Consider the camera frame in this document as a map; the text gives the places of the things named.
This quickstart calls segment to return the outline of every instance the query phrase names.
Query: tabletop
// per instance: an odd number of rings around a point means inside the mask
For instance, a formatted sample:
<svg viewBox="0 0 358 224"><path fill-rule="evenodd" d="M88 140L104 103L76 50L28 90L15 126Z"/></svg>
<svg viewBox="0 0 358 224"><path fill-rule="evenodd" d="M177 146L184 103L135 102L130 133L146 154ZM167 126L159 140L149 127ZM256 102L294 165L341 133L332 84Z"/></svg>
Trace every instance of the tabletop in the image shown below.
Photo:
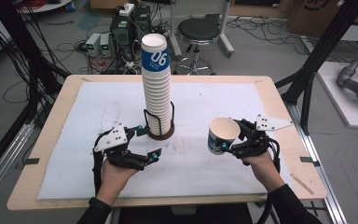
<svg viewBox="0 0 358 224"><path fill-rule="evenodd" d="M38 137L30 158L39 158L38 164L26 165L7 202L10 210L87 207L88 200L37 200L48 167L50 155L60 138L63 124L71 111L80 86L84 82L142 82L142 76L72 75L65 80L48 120ZM280 94L270 77L251 76L172 76L172 83L245 83L255 84L266 115L277 119L291 119ZM311 162L301 162L308 157L295 126L274 132L280 143L287 169L300 200L322 199L326 196L324 185ZM212 195L162 198L119 198L114 206L172 205L197 203L260 202L266 195Z"/></svg>

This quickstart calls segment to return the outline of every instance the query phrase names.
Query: floor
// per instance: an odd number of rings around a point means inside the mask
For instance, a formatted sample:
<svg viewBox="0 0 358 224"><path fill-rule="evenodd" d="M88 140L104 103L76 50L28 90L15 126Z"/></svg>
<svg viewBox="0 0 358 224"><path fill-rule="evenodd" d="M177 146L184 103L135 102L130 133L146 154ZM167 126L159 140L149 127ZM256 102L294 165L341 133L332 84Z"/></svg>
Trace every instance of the floor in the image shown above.
<svg viewBox="0 0 358 224"><path fill-rule="evenodd" d="M84 69L87 66L86 60L82 55L71 50L77 41L87 39L87 36L93 32L107 31L110 24L109 13L90 12L86 9L68 13L63 9L58 9L38 14L38 19L41 21L40 27L49 46L54 49L54 53L62 64L72 74L86 74L87 69ZM52 25L67 21L69 22L63 25ZM272 34L278 32L283 37L289 36L285 21L251 21L258 23L256 28L255 24L250 23L249 20L238 21L237 24L241 27L236 27L235 22L227 26L227 38L236 50L230 58L227 57L220 43L201 49L201 57L213 65L213 70L218 76L269 76L274 81L278 81L293 74L307 60L308 54L305 47L297 38L289 37L285 39L287 41L271 40L269 42L260 39L265 38L264 35L268 39L279 38L279 35ZM40 39L35 38L35 40L41 49L46 49L41 45ZM180 42L180 46L182 52L185 52L186 44ZM346 62L357 55L356 43L341 42L328 61ZM172 61L171 67L175 64L176 61ZM16 76L10 59L4 52L0 52L0 140L22 111L25 99L25 85L21 83L20 77ZM345 218L348 223L358 223L358 129L345 126L318 78L314 80L309 124L313 144ZM7 200L21 174L21 169L16 169L15 166L21 162L26 149L31 147L39 131L40 129L36 128L0 183L0 223L75 223L84 212L84 209L27 212L7 210ZM322 202L314 203L318 207L324 206ZM310 206L310 202L304 202L304 204ZM251 213L256 221L261 211L252 205ZM323 223L331 222L325 211L317 213Z"/></svg>

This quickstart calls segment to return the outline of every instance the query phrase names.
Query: hand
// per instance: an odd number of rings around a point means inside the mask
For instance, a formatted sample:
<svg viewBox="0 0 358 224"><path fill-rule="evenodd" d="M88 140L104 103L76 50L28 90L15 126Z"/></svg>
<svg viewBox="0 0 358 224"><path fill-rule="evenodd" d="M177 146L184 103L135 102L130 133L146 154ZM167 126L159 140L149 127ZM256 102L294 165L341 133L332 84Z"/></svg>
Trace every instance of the hand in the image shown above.
<svg viewBox="0 0 358 224"><path fill-rule="evenodd" d="M255 178L260 181L268 193L284 185L268 151L260 156L243 158L242 161L251 164Z"/></svg>
<svg viewBox="0 0 358 224"><path fill-rule="evenodd" d="M118 194L126 187L130 177L137 172L137 170L114 166L105 160L103 162L103 182L96 198L113 205Z"/></svg>

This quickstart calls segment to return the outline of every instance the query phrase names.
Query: stool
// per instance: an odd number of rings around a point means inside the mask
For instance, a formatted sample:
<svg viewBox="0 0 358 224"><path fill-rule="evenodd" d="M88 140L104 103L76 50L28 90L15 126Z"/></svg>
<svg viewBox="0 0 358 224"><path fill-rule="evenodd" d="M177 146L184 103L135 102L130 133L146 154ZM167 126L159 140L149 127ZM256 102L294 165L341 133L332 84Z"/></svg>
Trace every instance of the stool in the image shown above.
<svg viewBox="0 0 358 224"><path fill-rule="evenodd" d="M216 42L219 38L220 30L217 24L213 24L212 22L205 19L188 19L182 21L178 25L178 36L185 42L189 43L190 46L187 48L186 52L189 53L193 45L196 47L193 51L192 58L184 58L182 59L173 69L174 74L187 74L188 76L191 74L200 75L200 70L209 69L209 75L216 75L211 65L205 60L201 59L199 46L208 45Z"/></svg>

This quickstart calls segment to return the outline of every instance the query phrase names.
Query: white paper sheet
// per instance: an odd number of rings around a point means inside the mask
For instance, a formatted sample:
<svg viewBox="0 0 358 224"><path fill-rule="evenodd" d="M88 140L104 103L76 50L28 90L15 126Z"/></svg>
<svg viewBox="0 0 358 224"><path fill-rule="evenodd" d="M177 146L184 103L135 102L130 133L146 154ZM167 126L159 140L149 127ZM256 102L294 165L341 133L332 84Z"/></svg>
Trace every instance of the white paper sheet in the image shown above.
<svg viewBox="0 0 358 224"><path fill-rule="evenodd" d="M255 120L264 114L255 85L172 83L175 131L156 141L133 137L129 149L145 155L162 148L160 160L133 176L120 197L165 197L265 193L250 167L207 148L215 117ZM145 126L142 83L84 83L48 163L38 199L85 199L94 196L91 149L99 133L119 122ZM282 161L282 177L293 187Z"/></svg>

